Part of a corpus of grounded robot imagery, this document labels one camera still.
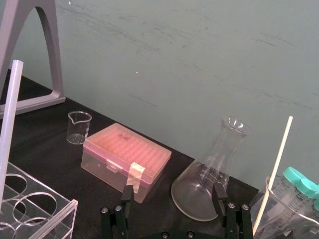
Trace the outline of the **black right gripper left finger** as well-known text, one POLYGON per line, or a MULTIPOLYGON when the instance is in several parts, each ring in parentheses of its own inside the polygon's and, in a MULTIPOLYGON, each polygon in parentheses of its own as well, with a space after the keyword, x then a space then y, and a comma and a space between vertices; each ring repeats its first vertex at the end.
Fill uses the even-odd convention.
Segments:
POLYGON ((127 185, 122 192, 120 204, 113 208, 102 207, 100 209, 101 229, 103 239, 113 238, 113 227, 117 229, 119 239, 128 239, 128 218, 130 207, 134 201, 133 185, 127 185))

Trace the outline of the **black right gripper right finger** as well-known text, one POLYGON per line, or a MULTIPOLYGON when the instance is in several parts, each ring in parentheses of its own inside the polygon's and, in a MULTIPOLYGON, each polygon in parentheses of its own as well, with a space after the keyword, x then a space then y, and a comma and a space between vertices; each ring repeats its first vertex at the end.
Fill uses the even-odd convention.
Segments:
POLYGON ((225 239, 250 238, 250 207, 246 204, 236 208, 230 202, 221 183, 212 186, 212 202, 221 225, 225 228, 225 239))

